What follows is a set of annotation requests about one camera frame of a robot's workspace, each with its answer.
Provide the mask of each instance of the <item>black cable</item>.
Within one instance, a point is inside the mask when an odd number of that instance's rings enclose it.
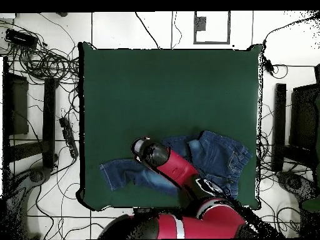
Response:
[[[47,19],[49,22],[59,26],[65,33],[67,33],[67,35],[70,37],[70,39],[72,40],[74,46],[76,46],[76,43],[74,42],[73,38],[70,36],[70,34],[62,27],[60,26],[59,24],[55,23],[55,22],[52,22],[50,19],[46,18],[45,16],[43,16],[42,14],[39,13],[40,16],[44,17],[45,19]]]
[[[70,95],[71,93],[73,92],[73,99],[72,101],[70,100]],[[76,90],[73,89],[72,91],[70,91],[69,93],[69,96],[68,96],[68,100],[69,100],[69,103],[70,103],[70,108],[69,108],[69,111],[66,113],[66,115],[64,115],[64,117],[66,117],[68,115],[68,119],[69,119],[69,113],[70,111],[73,109],[74,111],[76,111],[77,113],[79,113],[79,111],[77,111],[76,107],[74,106],[74,100],[78,97],[78,94],[76,94]]]
[[[59,154],[58,154],[58,157],[60,157],[60,152],[61,152],[64,148],[67,148],[67,146],[64,146],[63,148],[60,149]],[[59,169],[59,162],[60,162],[60,159],[58,159],[58,161],[57,161],[57,169]],[[59,172],[59,171],[56,172],[56,174],[57,174],[57,187],[59,188],[60,193],[61,193],[64,197],[66,197],[66,198],[68,198],[68,199],[76,199],[76,198],[67,197],[67,196],[65,195],[65,193],[63,193],[63,192],[61,191],[61,188],[60,188],[60,186],[59,186],[59,181],[58,181],[58,172]]]
[[[28,109],[29,108],[33,108],[33,107],[37,107],[42,113],[43,113],[43,110],[42,109],[40,109],[40,107],[39,107],[39,105],[32,105],[32,106],[29,106],[29,107],[27,107]]]
[[[37,161],[34,161],[30,166],[29,166],[29,169],[31,169],[31,167],[36,164],[38,161],[40,161],[42,158],[39,158]]]
[[[141,24],[143,25],[144,29],[147,31],[147,33],[149,34],[149,36],[153,39],[154,43],[156,43],[156,46],[158,49],[160,49],[159,45],[157,44],[156,40],[153,38],[153,36],[150,34],[150,32],[148,31],[147,27],[144,25],[143,21],[141,20],[141,18],[138,16],[137,12],[134,12],[136,14],[136,17],[140,20]]]
[[[74,163],[76,162],[76,159],[73,159],[73,161],[72,161],[72,163],[69,165],[69,166],[66,166],[66,167],[64,167],[64,168],[62,168],[62,169],[60,169],[60,170],[58,170],[58,172],[60,172],[60,171],[62,171],[62,170],[64,170],[64,169],[66,169],[66,168],[70,168]],[[61,181],[61,179],[64,177],[64,175],[66,174],[66,172],[62,175],[62,177],[60,178],[60,180],[58,181],[58,182],[60,182]],[[50,191],[52,191],[53,190],[53,188],[54,187],[56,187],[57,186],[57,184],[55,184],[44,196],[42,196],[41,197],[41,199],[40,200],[42,200]],[[30,209],[32,208],[32,207],[34,207],[36,204],[33,204],[28,210],[27,210],[27,212],[29,212],[30,211]]]
[[[266,216],[262,216],[260,217],[260,219],[265,218],[265,217],[273,217],[273,215],[266,215]],[[281,220],[280,218],[278,218],[279,221],[276,221],[276,224],[280,225],[283,224],[285,225],[287,228],[290,228],[292,230],[294,230],[295,232],[298,231],[297,229],[297,224],[300,224],[300,222],[293,222],[292,220],[288,221],[288,222],[284,222],[283,220]],[[274,224],[274,221],[264,221],[265,223],[271,223]]]
[[[308,20],[312,20],[312,19],[318,19],[318,15],[312,15],[311,17],[307,17],[307,18],[304,18],[304,19],[299,19],[297,21],[293,21],[285,26],[282,26],[282,27],[278,27],[276,29],[273,29],[272,31],[270,31],[267,36],[264,38],[263,42],[262,42],[262,45],[266,48],[266,43],[267,43],[267,38],[268,36],[273,33],[274,31],[278,31],[280,29],[284,29],[288,26],[291,26],[291,25],[294,25],[294,24],[297,24],[297,23],[301,23],[303,21],[308,21]],[[271,64],[270,60],[267,60],[265,57],[264,57],[264,66],[266,68],[266,70],[268,71],[268,73],[276,78],[276,79],[282,79],[282,78],[285,78],[287,75],[288,75],[288,66],[285,65],[285,64]],[[283,77],[276,77],[275,74],[277,74],[279,72],[279,66],[284,66],[286,68],[286,73]]]
[[[67,93],[70,93],[70,91],[68,91],[67,89],[65,89],[62,85],[61,85],[61,83],[59,83],[59,85],[62,87],[62,89],[63,90],[65,90]]]
[[[281,211],[285,210],[285,209],[293,210],[293,211],[295,211],[296,213],[298,213],[298,214],[300,215],[300,212],[297,211],[296,209],[292,208],[292,207],[283,207],[283,208],[281,208],[281,209],[277,212],[277,214],[276,214],[277,227],[278,227],[278,229],[279,229],[279,232],[280,232],[280,231],[283,231],[283,230],[281,229],[281,227],[280,227],[280,224],[279,224],[279,213],[280,213]],[[294,230],[296,233],[299,234],[299,230],[297,230],[296,228],[291,227],[291,229]]]
[[[69,199],[69,197],[66,196],[66,192],[67,192],[67,190],[68,190],[72,185],[75,185],[75,184],[80,185],[80,183],[76,183],[76,182],[75,182],[75,183],[71,183],[71,184],[66,188],[65,192],[62,194],[63,197],[62,197],[62,201],[61,201],[61,216],[63,216],[63,199],[64,199],[64,197],[66,197],[66,198]],[[60,236],[61,236],[61,239],[64,240],[64,238],[63,238],[63,217],[61,218],[61,222],[62,222],[62,224],[61,224],[61,233],[60,233]]]
[[[39,196],[41,194],[41,189],[42,189],[42,186],[40,186],[40,190],[39,190],[39,194],[37,195],[37,198],[36,198],[36,207],[37,209],[42,213],[44,214],[45,216],[49,217],[52,221],[52,224],[51,224],[51,227],[49,228],[49,230],[47,231],[46,235],[44,236],[43,240],[46,240],[46,237],[47,235],[49,234],[49,232],[51,231],[51,229],[53,228],[53,225],[54,225],[54,219],[48,215],[46,212],[44,212],[43,210],[40,209],[40,207],[38,206],[38,199],[39,199]]]
[[[273,212],[273,220],[274,220],[274,222],[276,222],[276,213],[274,212],[274,209],[263,198],[260,197],[260,200],[263,201],[265,204],[267,204],[269,206],[269,208]]]
[[[260,192],[267,191],[267,190],[271,189],[273,187],[273,185],[274,185],[274,178],[272,178],[272,185],[267,189],[260,190]]]
[[[56,236],[57,233],[60,233],[60,230],[61,230],[61,227],[59,227],[60,222],[62,223],[61,225],[63,225],[64,220],[62,220],[62,221],[61,221],[61,219],[59,220],[59,222],[58,222],[58,224],[57,224],[57,232],[56,232],[53,236],[51,236],[48,240],[51,240],[52,238],[54,238],[54,237]]]
[[[176,43],[176,44],[172,47],[172,49],[174,49],[174,47],[176,47],[176,45],[178,45],[178,44],[180,43],[180,41],[181,41],[181,39],[182,39],[182,37],[183,37],[183,34],[181,33],[180,29],[177,28],[177,25],[176,25],[177,13],[178,13],[178,12],[176,11],[176,16],[174,17],[174,27],[180,32],[180,39],[179,39],[179,42]]]
[[[53,50],[47,50],[46,48],[42,51],[21,50],[19,62],[24,72],[39,80],[55,78],[57,81],[67,81],[72,78],[67,78],[68,74],[75,75],[75,79],[77,79],[78,70],[74,70],[74,64],[78,65],[77,62],[68,56],[63,57]],[[39,57],[40,60],[32,58],[35,56]]]
[[[75,229],[69,230],[63,239],[65,240],[66,237],[67,237],[67,235],[68,235],[70,232],[72,232],[72,231],[83,230],[83,229],[86,229],[86,228],[88,228],[89,226],[93,226],[93,225],[100,226],[101,229],[104,229],[104,227],[101,226],[100,224],[98,224],[98,223],[96,223],[96,222],[93,222],[92,224],[89,224],[88,226],[84,226],[84,227],[82,227],[82,228],[75,228]]]
[[[267,115],[263,116],[261,119],[264,119],[265,117],[268,117],[269,115],[273,115],[273,112],[268,113]]]
[[[43,153],[43,146],[42,146],[42,144],[40,143],[40,140],[39,140],[39,138],[38,138],[38,135],[36,134],[36,132],[35,132],[35,130],[34,130],[34,128],[33,128],[33,125],[29,122],[29,120],[28,120],[26,117],[24,117],[23,115],[19,114],[19,112],[17,112],[17,111],[14,111],[14,112],[15,112],[17,115],[19,115],[20,117],[24,118],[24,119],[29,123],[29,125],[31,126],[31,129],[32,129],[32,131],[33,131],[33,133],[34,133],[34,135],[35,135],[35,137],[36,137],[36,139],[37,139],[37,142],[39,143],[41,152]]]
[[[65,192],[63,192],[63,191],[61,190],[61,188],[60,188],[60,186],[59,186],[59,181],[58,181],[58,174],[57,174],[57,186],[58,186],[61,194],[63,195],[63,197],[66,197],[67,199],[77,199],[77,198],[70,198],[70,197],[66,196],[66,191],[68,190],[69,187],[66,189]]]

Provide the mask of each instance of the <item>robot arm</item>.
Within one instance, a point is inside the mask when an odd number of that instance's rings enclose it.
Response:
[[[184,214],[121,216],[104,229],[100,239],[227,239],[281,236],[250,209],[227,197],[218,185],[201,178],[188,161],[161,143],[148,138],[138,139],[134,141],[131,150],[139,162],[181,188],[181,195],[187,201]],[[251,229],[248,221],[253,223],[258,231]]]

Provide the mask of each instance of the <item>denim shorts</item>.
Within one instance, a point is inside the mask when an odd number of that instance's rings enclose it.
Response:
[[[192,136],[167,137],[161,142],[189,161],[202,178],[214,182],[234,199],[244,166],[252,158],[246,146],[214,132],[203,131]],[[129,181],[166,194],[176,195],[179,188],[162,175],[133,159],[117,159],[99,166],[109,188],[123,188]]]

